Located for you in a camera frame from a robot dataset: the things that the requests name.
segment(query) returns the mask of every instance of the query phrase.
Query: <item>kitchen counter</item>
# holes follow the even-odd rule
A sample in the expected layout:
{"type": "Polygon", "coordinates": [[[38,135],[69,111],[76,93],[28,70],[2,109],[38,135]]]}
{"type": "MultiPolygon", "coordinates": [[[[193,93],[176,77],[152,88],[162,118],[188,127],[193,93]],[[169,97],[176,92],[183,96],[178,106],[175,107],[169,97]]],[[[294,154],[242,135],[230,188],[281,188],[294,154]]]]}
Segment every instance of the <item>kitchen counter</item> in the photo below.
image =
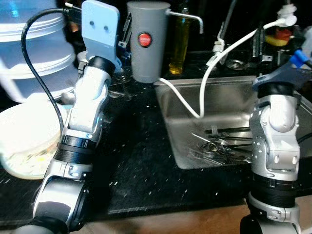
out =
{"type": "MultiPolygon", "coordinates": [[[[112,90],[127,95],[110,98],[105,108],[106,124],[94,163],[90,219],[241,204],[248,193],[250,165],[178,168],[153,85],[129,81],[129,69],[123,75],[117,82],[124,79],[124,84],[113,86],[112,90]]],[[[0,111],[16,104],[4,94],[1,102],[4,105],[0,111]]],[[[312,194],[311,168],[312,157],[301,160],[298,196],[312,194]]],[[[1,229],[14,228],[31,219],[33,194],[40,183],[15,178],[0,169],[1,229]]]]}

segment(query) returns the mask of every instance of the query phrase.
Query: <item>stainless steel sink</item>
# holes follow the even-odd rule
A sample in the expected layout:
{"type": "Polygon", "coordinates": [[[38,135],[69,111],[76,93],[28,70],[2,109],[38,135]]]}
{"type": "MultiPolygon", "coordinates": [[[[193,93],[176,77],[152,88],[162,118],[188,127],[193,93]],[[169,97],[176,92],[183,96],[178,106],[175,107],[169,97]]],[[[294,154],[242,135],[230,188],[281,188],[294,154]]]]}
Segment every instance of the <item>stainless steel sink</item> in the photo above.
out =
{"type": "MultiPolygon", "coordinates": [[[[212,126],[217,129],[248,127],[249,116],[257,101],[257,95],[252,90],[254,76],[210,78],[205,90],[205,117],[194,118],[183,106],[176,95],[166,85],[156,83],[156,94],[163,117],[166,122],[171,147],[175,161],[181,169],[195,169],[226,165],[216,160],[205,160],[199,156],[202,153],[204,140],[194,136],[200,136],[209,140],[206,130],[212,126]]],[[[199,88],[201,79],[171,80],[178,88],[187,102],[199,113],[199,88]]],[[[297,138],[312,132],[312,105],[305,98],[302,99],[297,111],[300,127],[297,138]]],[[[231,136],[252,137],[251,132],[233,133],[231,136]]],[[[246,142],[232,140],[228,144],[242,144],[246,142]]],[[[311,139],[303,142],[301,157],[312,156],[311,139]]],[[[231,160],[232,163],[248,163],[250,153],[235,152],[235,158],[244,160],[231,160]]]]}

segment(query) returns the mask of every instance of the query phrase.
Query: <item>yellow bottle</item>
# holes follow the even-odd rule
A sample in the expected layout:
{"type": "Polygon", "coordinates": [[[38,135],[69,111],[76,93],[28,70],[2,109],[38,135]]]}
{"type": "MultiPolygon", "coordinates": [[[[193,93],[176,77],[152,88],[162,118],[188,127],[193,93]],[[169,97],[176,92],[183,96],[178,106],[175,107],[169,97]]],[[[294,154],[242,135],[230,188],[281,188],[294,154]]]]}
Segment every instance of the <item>yellow bottle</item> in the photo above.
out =
{"type": "MultiPolygon", "coordinates": [[[[188,14],[188,8],[184,7],[182,13],[188,14]]],[[[190,34],[190,19],[177,17],[175,23],[174,50],[169,64],[169,71],[173,75],[181,74],[187,51],[190,34]]]]}

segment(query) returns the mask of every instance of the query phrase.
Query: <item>gray container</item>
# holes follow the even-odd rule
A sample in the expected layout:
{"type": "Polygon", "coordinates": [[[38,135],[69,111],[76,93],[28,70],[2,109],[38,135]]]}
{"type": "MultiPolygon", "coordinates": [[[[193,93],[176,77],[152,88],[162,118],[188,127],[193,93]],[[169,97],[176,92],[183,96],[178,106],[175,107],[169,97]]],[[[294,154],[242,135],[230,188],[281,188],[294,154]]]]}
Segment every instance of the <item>gray container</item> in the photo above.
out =
{"type": "Polygon", "coordinates": [[[132,16],[130,40],[133,78],[154,83],[160,78],[165,48],[169,3],[161,1],[130,1],[132,16]]]}

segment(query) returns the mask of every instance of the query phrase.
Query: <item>white cable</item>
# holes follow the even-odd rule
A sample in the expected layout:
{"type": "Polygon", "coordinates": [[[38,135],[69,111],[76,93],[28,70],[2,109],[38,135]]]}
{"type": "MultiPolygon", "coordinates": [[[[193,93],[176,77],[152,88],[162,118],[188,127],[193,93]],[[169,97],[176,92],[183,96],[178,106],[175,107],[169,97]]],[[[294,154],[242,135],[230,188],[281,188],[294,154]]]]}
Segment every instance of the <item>white cable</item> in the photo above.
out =
{"type": "MultiPolygon", "coordinates": [[[[266,25],[263,26],[264,29],[268,29],[270,27],[273,26],[277,26],[277,25],[281,25],[285,23],[285,19],[278,19],[277,21],[268,23],[266,25]]],[[[199,90],[199,114],[197,114],[193,108],[187,103],[187,101],[184,99],[184,97],[179,93],[179,91],[166,79],[164,78],[160,78],[159,81],[163,82],[164,84],[168,85],[173,92],[176,94],[176,96],[180,99],[180,101],[183,103],[183,105],[188,109],[188,111],[195,117],[195,118],[203,118],[205,115],[205,86],[207,83],[207,79],[210,75],[210,72],[212,71],[212,69],[214,68],[214,66],[226,55],[228,54],[230,51],[232,51],[234,48],[236,48],[237,46],[239,46],[240,44],[242,44],[243,42],[247,41],[249,38],[251,38],[253,35],[255,35],[257,30],[252,31],[251,33],[247,34],[246,36],[244,36],[243,38],[241,38],[240,40],[238,40],[237,42],[235,42],[234,44],[232,44],[231,46],[229,46],[228,48],[226,48],[221,54],[219,54],[215,60],[212,62],[212,64],[208,67],[208,69],[206,70],[203,80],[201,82],[200,85],[200,90],[199,90]]]]}

